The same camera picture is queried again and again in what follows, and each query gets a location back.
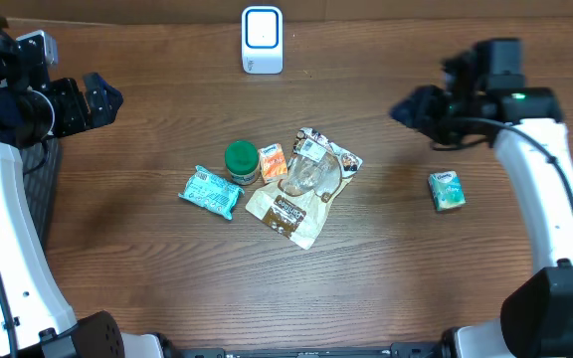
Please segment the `white brown snack pouch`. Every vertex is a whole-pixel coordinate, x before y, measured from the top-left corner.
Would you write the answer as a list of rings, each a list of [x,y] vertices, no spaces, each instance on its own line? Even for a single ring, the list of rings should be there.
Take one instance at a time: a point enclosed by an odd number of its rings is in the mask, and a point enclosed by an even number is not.
[[[287,176],[257,189],[246,210],[304,250],[319,236],[335,198],[363,164],[362,158],[311,127],[301,128]]]

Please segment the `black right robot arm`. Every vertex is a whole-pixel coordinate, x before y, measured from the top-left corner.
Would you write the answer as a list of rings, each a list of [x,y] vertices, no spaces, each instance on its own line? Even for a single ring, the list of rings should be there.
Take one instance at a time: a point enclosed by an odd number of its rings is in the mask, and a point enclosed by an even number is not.
[[[393,119],[437,151],[486,143],[512,184],[531,245],[532,277],[498,318],[447,330],[432,357],[573,357],[573,162],[556,95],[530,87],[516,38],[489,39],[443,62],[443,88],[423,86]]]

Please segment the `green lid seasoning jar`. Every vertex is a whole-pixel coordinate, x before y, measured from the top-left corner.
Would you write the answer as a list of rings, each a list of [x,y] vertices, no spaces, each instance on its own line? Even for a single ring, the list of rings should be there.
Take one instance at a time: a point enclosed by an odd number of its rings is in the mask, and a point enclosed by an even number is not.
[[[232,180],[250,185],[260,176],[260,157],[256,146],[245,140],[231,143],[225,151],[225,165]]]

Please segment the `teal wet wipes pack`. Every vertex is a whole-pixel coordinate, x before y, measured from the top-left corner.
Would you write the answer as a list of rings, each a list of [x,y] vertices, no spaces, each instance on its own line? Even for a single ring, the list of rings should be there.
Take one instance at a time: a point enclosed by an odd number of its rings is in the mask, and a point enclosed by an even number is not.
[[[233,210],[244,189],[203,166],[197,165],[195,169],[178,197],[232,221]]]

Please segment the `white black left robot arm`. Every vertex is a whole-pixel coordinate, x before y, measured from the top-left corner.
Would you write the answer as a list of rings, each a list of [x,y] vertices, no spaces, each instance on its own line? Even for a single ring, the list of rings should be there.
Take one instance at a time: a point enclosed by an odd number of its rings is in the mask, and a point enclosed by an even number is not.
[[[47,264],[25,193],[21,150],[113,123],[121,93],[100,75],[52,80],[55,41],[0,28],[0,357],[159,357],[153,334],[101,311],[77,318]]]

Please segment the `orange packet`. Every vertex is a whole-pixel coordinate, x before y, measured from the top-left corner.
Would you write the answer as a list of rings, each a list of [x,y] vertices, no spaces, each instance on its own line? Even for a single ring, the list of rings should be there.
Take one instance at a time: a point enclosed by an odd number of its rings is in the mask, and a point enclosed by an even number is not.
[[[265,184],[287,178],[287,162],[279,143],[259,150],[261,174]]]

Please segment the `teal tissue pack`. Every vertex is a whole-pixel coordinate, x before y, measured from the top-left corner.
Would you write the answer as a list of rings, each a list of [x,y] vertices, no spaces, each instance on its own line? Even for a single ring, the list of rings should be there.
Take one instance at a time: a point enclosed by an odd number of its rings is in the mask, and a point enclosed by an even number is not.
[[[438,212],[456,209],[466,203],[465,193],[456,171],[430,174],[428,183]]]

